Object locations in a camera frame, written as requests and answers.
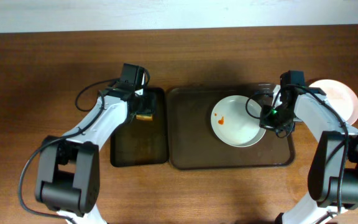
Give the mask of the yellow green sponge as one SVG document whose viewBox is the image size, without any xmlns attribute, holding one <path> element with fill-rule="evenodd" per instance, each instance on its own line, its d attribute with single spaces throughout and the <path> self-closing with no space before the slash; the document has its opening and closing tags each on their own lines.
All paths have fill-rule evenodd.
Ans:
<svg viewBox="0 0 358 224">
<path fill-rule="evenodd" d="M 142 120 L 142 121 L 152 121 L 153 115 L 152 114 L 137 114 L 136 119 Z"/>
</svg>

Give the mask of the white plate with sauce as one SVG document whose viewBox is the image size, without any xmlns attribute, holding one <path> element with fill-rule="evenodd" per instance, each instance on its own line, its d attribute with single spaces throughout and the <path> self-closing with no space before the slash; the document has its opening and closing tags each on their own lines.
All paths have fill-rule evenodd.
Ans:
<svg viewBox="0 0 358 224">
<path fill-rule="evenodd" d="M 310 87 L 322 89 L 337 113 L 349 124 L 358 120 L 358 97 L 347 85 L 330 79 L 318 80 Z"/>
</svg>

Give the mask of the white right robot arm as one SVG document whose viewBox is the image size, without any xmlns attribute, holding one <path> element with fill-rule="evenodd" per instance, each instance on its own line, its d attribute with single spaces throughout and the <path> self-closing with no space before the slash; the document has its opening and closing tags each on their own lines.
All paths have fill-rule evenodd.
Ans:
<svg viewBox="0 0 358 224">
<path fill-rule="evenodd" d="M 358 208 L 358 129 L 331 107 L 325 92 L 289 84 L 278 86 L 263 105 L 260 127 L 290 134 L 302 122 L 318 142 L 308 174 L 308 191 L 275 223 L 327 223 Z"/>
</svg>

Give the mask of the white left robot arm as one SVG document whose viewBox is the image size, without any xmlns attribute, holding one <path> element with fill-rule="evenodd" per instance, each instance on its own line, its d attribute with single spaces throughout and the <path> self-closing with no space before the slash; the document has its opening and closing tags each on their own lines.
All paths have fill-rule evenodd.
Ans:
<svg viewBox="0 0 358 224">
<path fill-rule="evenodd" d="M 47 136 L 37 150 L 35 199 L 67 223 L 105 223 L 96 201 L 100 189 L 99 151 L 117 128 L 137 116 L 151 117 L 152 91 L 99 92 L 93 109 L 60 137 Z"/>
</svg>

